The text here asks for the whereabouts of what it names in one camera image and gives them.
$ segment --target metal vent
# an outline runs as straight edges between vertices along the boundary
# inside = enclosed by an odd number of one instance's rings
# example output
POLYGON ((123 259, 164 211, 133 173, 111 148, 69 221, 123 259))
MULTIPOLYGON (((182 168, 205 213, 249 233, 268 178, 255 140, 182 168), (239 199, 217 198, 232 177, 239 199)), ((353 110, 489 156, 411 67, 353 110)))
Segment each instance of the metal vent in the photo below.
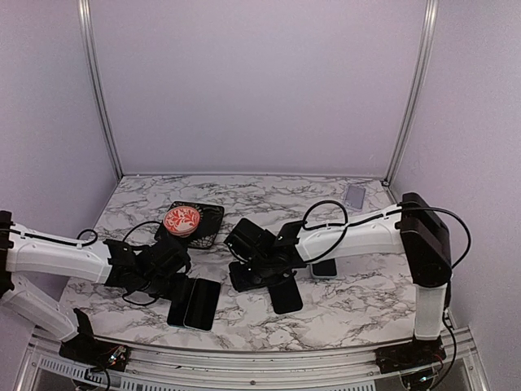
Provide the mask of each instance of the metal vent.
MULTIPOLYGON (((42 355, 39 367, 63 377, 68 377, 83 383, 100 385, 106 384, 107 378, 102 372, 91 372, 89 366, 78 362, 72 362, 61 357, 42 355)), ((114 391, 228 391, 228 389, 204 389, 200 387, 186 388, 175 384, 166 384, 156 381, 139 379, 128 373, 111 372, 111 390, 114 391)), ((350 384, 346 386, 294 389, 294 391, 376 391, 374 381, 350 384)))

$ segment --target white backdrop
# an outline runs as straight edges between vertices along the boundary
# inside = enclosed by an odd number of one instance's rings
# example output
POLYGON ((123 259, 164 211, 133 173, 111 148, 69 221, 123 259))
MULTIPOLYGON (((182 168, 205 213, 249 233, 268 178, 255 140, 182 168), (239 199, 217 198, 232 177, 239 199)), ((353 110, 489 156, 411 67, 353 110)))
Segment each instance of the white backdrop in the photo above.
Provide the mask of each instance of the white backdrop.
POLYGON ((92 0, 125 173, 382 177, 425 6, 92 0))

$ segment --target red bowl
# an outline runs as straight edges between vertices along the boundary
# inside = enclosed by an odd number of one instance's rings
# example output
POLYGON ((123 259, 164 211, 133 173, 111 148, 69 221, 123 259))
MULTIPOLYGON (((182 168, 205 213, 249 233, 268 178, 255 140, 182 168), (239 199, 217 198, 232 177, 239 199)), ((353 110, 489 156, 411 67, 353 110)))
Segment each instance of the red bowl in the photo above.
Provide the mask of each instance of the red bowl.
POLYGON ((170 209, 163 218, 163 225, 172 235, 186 237, 197 230, 201 215, 191 206, 177 206, 170 209))

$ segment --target table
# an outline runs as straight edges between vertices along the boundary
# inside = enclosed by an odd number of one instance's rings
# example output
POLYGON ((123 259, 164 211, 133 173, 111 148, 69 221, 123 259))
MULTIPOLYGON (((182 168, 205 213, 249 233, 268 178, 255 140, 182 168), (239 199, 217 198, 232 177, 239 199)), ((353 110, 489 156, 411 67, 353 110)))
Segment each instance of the table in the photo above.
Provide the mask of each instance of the table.
MULTIPOLYGON (((122 239, 140 222, 160 220, 175 200, 225 207, 224 222, 214 246, 206 251, 189 250, 193 265, 190 277, 222 283, 212 331, 167 325, 169 301, 137 307, 121 300, 122 290, 81 279, 69 280, 61 301, 85 311, 99 336, 187 349, 250 352, 331 349, 411 337, 415 293, 404 256, 371 254, 339 259, 339 277, 333 280, 315 280, 309 270, 299 270, 296 280, 304 308, 292 314, 276 315, 267 289, 239 293, 231 287, 228 264, 233 258, 222 241, 241 217, 276 234, 285 222, 301 219, 315 202, 341 200, 349 184, 366 188, 363 213, 391 204, 380 182, 371 179, 250 175, 124 177, 95 227, 101 238, 122 239)), ((339 215, 329 209, 322 216, 333 219, 339 215)), ((150 243, 155 229, 155 226, 143 227, 132 235, 132 241, 150 243)))

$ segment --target black tray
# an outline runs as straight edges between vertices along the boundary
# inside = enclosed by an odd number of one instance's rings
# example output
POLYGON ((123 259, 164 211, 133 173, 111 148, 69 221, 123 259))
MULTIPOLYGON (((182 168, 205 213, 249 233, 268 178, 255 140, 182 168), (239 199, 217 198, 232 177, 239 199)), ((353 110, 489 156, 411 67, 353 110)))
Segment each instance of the black tray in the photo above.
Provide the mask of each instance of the black tray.
MULTIPOLYGON (((222 218, 225 216, 225 209, 222 206, 210 205, 210 204, 199 204, 197 202, 185 202, 175 201, 170 205, 170 209, 176 208, 177 206, 191 206, 196 208, 200 215, 201 220, 197 227, 197 230, 193 234, 190 234, 186 238, 175 236, 176 239, 187 244, 188 248, 208 249, 211 248, 217 233, 221 228, 222 218)), ((164 235, 171 235, 163 224, 158 228, 154 235, 155 240, 159 240, 164 235)))

